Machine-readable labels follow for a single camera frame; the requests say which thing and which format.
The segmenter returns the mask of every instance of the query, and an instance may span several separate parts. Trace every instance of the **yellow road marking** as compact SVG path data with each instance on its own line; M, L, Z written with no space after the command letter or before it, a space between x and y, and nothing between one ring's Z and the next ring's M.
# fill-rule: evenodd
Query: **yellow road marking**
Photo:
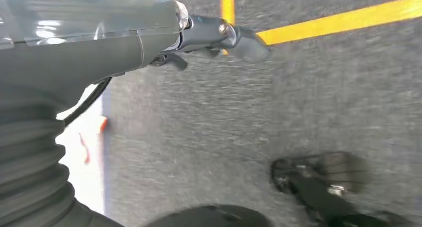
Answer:
M235 23L234 0L221 0L221 18L230 24Z
M397 0L325 18L259 32L268 44L278 44L422 16L422 0Z

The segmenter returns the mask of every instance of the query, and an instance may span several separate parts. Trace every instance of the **yellow line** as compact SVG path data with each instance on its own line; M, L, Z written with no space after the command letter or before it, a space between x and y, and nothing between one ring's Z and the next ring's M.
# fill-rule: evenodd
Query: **yellow line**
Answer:
M227 20L230 24L235 23L234 0L221 0L221 18Z
M259 32L268 44L361 29L422 16L422 0L397 0L325 18Z

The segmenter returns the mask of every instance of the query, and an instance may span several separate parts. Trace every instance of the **asphalt road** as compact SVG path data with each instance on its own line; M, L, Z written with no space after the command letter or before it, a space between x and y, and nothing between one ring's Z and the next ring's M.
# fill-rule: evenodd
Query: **asphalt road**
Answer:
M179 0L219 16L219 0ZM392 0L236 0L256 31ZM277 227L303 211L269 184L271 160L343 150L374 180L349 199L422 225L422 19L275 45L245 64L186 56L189 69L145 68L105 97L106 214L129 227L203 203L244 205Z

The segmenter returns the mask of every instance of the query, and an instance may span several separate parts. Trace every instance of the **pavement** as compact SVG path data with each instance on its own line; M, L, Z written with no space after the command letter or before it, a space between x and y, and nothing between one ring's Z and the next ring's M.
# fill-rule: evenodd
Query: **pavement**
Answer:
M220 16L220 0L179 0ZM256 31L393 0L235 0ZM115 78L103 98L105 214L138 227L204 203L261 211L305 226L269 183L282 156L349 151L373 181L348 199L422 225L422 18L273 45L272 58L185 55L189 68Z

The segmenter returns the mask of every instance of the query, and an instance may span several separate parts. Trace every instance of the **gray asphalt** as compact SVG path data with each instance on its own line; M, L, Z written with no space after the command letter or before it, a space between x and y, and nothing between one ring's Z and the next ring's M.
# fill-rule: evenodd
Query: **gray asphalt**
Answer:
M180 0L219 16L219 0ZM266 30L392 0L236 0L236 22ZM128 227L203 203L239 204L277 227L301 227L271 188L282 156L343 150L373 176L348 198L422 225L422 19L272 47L245 64L185 57L189 69L145 68L107 91L106 214Z

